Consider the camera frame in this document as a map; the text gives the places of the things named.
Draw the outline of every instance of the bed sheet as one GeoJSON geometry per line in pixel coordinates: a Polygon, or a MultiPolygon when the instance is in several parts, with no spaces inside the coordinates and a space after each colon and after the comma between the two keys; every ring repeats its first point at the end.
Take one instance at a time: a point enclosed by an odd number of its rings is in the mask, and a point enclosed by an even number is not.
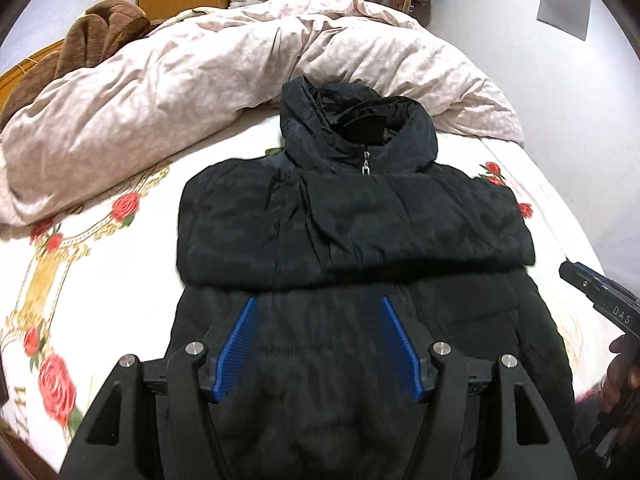
{"type": "MultiPolygon", "coordinates": [[[[164,355],[182,293],[175,248],[186,181],[281,142],[277,111],[248,110],[85,204],[0,235],[0,351],[10,389],[1,415],[54,469],[118,358],[164,355]]],[[[566,257],[602,271],[580,225],[514,142],[439,133],[438,143],[438,162],[513,189],[536,248],[529,273],[564,337],[575,393],[583,393],[606,370],[620,332],[558,277],[566,257]]]]}

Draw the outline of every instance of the zipper pull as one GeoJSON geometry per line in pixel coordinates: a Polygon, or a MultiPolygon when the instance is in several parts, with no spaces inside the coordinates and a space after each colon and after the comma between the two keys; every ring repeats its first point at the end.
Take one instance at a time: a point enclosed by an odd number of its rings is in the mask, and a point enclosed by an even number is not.
{"type": "Polygon", "coordinates": [[[369,155],[370,155],[370,153],[365,148],[364,149],[364,162],[362,163],[362,174],[363,175],[368,175],[369,174],[369,155]]]}

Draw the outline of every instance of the brown plush fabric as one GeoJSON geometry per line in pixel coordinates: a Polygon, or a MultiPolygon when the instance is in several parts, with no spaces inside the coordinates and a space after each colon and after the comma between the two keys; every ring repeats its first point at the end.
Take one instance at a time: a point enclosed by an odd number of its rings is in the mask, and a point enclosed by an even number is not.
{"type": "Polygon", "coordinates": [[[99,65],[153,28],[144,10],[125,0],[104,0],[87,9],[71,26],[60,49],[44,57],[15,86],[0,116],[0,132],[49,83],[78,68],[99,65]]]}

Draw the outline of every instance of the hand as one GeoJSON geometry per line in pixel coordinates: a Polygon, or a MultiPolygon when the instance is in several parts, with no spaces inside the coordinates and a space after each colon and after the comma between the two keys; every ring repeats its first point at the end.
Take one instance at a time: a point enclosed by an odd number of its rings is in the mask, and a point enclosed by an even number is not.
{"type": "MultiPolygon", "coordinates": [[[[632,388],[640,388],[640,365],[636,362],[637,341],[626,335],[620,336],[609,346],[615,354],[607,369],[607,378],[600,391],[599,405],[604,413],[610,413],[620,402],[620,388],[627,382],[632,388]]],[[[620,428],[617,441],[624,444],[630,437],[640,440],[640,412],[633,413],[620,428]]]]}

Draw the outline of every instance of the black down jacket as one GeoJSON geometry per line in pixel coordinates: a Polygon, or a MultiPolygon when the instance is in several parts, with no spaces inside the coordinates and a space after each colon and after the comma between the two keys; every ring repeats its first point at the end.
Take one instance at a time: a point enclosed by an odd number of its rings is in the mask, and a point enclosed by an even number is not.
{"type": "Polygon", "coordinates": [[[299,78],[280,117],[282,152],[203,170],[178,217],[186,288],[167,353],[258,305],[236,389],[212,410],[233,478],[401,477],[424,406],[364,330],[383,296],[467,356],[517,356],[569,439],[572,374],[511,190],[435,164],[433,122],[409,98],[299,78]]]}

